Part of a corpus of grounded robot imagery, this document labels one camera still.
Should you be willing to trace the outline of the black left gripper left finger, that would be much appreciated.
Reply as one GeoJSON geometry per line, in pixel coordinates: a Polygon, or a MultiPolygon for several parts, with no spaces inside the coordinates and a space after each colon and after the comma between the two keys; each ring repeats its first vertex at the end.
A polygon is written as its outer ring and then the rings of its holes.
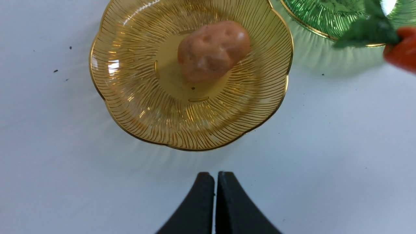
{"type": "Polygon", "coordinates": [[[208,172],[198,173],[185,199],[157,233],[211,234],[214,186],[214,178],[208,172]]]}

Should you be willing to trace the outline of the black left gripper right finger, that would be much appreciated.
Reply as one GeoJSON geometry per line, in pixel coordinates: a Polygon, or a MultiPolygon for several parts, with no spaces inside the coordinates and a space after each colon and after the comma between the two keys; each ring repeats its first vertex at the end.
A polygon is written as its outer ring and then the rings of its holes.
{"type": "Polygon", "coordinates": [[[233,172],[217,175],[215,212],[217,234],[280,234],[248,197],[233,172]]]}

